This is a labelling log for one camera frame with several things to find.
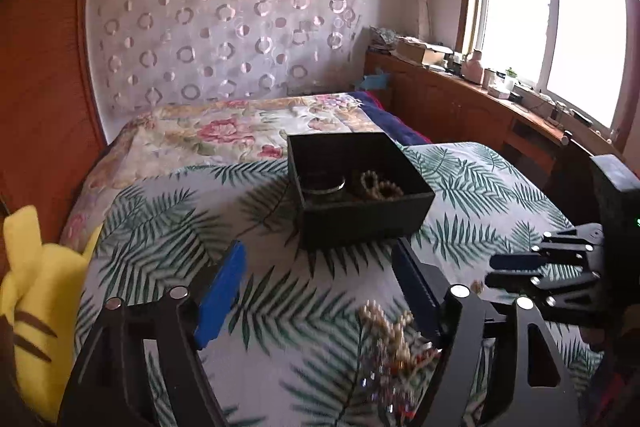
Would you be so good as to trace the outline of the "blue tissue paper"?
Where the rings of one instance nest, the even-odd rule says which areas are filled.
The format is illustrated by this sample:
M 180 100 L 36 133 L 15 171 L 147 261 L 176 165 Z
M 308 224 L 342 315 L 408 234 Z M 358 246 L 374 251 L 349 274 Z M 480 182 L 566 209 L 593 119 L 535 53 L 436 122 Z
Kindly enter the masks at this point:
M 390 75 L 382 70 L 377 70 L 373 74 L 364 75 L 361 80 L 355 84 L 356 91 L 383 91 L 386 90 L 390 83 Z

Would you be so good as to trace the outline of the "cardboard box on cabinet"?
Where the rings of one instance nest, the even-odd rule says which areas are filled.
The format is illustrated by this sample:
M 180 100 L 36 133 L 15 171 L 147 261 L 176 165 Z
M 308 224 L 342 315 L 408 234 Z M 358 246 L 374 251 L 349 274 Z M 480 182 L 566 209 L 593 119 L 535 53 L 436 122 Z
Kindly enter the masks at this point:
M 420 65 L 437 65 L 452 53 L 452 49 L 431 44 L 413 37 L 399 37 L 396 52 L 403 58 Z

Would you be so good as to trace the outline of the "dark blue blanket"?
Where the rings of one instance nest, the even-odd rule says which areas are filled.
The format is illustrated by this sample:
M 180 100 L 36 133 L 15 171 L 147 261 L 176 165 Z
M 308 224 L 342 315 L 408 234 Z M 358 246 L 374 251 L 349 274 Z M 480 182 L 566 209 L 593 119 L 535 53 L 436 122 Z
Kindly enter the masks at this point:
M 399 144 L 405 146 L 431 144 L 431 140 L 425 135 L 409 127 L 397 116 L 387 112 L 372 92 L 355 91 L 349 92 L 349 95 L 356 98 L 360 102 L 363 112 Z

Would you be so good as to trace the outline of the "floral quilt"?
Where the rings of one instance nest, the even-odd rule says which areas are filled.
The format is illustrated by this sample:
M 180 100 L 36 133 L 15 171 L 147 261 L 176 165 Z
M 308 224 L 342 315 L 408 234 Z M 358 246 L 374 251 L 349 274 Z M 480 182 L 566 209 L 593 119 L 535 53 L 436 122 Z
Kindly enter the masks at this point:
M 379 132 L 348 93 L 166 105 L 131 119 L 88 174 L 60 243 L 83 251 L 116 195 L 190 166 L 279 159 L 290 134 Z

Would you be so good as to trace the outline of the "pink bottle on cabinet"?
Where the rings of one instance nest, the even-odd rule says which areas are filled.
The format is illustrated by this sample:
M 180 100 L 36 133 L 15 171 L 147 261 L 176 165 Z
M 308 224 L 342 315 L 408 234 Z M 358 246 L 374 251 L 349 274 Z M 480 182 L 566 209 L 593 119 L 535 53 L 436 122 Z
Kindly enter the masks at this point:
M 461 76 L 469 82 L 481 84 L 484 78 L 483 52 L 475 49 L 461 65 Z

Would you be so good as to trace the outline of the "window with white frame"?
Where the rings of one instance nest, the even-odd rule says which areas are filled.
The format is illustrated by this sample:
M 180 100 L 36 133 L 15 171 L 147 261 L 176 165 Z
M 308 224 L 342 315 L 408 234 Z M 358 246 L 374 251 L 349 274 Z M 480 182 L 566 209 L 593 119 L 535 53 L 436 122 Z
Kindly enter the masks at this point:
M 639 0 L 463 0 L 458 46 L 623 148 L 639 103 Z

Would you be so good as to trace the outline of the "palm leaf print bedspread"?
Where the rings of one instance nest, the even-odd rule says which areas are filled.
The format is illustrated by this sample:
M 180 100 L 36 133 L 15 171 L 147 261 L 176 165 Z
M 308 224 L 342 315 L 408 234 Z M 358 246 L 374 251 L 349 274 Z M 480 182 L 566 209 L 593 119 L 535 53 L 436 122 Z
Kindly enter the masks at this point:
M 568 220 L 538 188 L 476 143 L 405 148 L 435 199 L 411 245 L 451 283 L 508 301 L 484 285 L 493 254 L 532 247 Z M 247 268 L 205 373 L 233 426 L 385 426 L 363 386 L 373 300 L 397 320 L 406 302 L 389 243 L 310 253 L 294 230 L 294 191 L 282 159 L 191 166 L 106 196 L 75 326 L 81 346 L 107 298 L 147 303 L 192 280 L 239 239 Z

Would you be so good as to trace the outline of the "wooden wardrobe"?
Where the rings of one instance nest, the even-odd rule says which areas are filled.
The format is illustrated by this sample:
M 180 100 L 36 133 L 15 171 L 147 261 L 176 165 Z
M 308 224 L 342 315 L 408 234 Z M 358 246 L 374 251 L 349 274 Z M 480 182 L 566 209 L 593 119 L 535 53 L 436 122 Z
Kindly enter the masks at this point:
M 1 0 L 1 206 L 35 206 L 48 241 L 105 147 L 85 22 L 86 0 Z

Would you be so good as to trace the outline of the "silver bangle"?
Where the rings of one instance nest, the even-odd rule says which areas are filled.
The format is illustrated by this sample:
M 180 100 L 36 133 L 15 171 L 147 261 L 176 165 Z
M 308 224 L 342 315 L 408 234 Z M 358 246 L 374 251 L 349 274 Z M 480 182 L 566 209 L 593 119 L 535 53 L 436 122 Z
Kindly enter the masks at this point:
M 333 196 L 340 193 L 346 185 L 342 174 L 317 172 L 299 178 L 300 191 L 309 197 Z

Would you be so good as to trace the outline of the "yellow plush toy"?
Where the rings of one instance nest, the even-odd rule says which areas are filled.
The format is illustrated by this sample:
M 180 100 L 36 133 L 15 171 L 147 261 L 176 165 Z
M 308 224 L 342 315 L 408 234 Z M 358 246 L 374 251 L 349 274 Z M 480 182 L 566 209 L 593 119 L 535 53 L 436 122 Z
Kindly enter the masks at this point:
M 50 423 L 72 371 L 81 291 L 100 232 L 78 253 L 43 242 L 32 205 L 3 221 L 9 270 L 1 281 L 1 366 L 26 405 Z

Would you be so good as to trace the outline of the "wooden sideboard cabinet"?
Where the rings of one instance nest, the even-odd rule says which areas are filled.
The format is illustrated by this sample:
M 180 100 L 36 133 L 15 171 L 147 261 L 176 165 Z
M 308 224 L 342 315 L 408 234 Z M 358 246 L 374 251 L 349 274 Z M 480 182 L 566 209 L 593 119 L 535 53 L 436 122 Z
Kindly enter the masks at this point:
M 369 51 L 364 72 L 390 76 L 382 95 L 386 110 L 434 143 L 477 142 L 506 158 L 543 188 L 558 172 L 567 180 L 590 181 L 589 157 L 596 148 L 511 101 L 498 100 L 458 77 Z

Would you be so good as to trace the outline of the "sheer circle pattern curtain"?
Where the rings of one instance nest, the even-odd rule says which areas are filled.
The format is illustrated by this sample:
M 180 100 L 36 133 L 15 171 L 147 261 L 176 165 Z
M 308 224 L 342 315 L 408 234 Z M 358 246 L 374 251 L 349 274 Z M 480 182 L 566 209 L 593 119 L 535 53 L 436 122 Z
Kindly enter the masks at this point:
M 364 0 L 88 0 L 105 118 L 174 104 L 342 90 Z

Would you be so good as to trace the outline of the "black open jewelry box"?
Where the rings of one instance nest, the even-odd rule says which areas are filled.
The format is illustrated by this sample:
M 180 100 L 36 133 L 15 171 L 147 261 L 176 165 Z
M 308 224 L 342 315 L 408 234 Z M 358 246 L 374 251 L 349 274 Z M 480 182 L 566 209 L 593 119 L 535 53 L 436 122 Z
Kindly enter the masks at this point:
M 309 197 L 299 178 L 342 174 L 333 196 Z M 434 190 L 383 132 L 291 134 L 288 177 L 293 190 L 299 246 L 306 251 L 386 241 L 419 231 Z

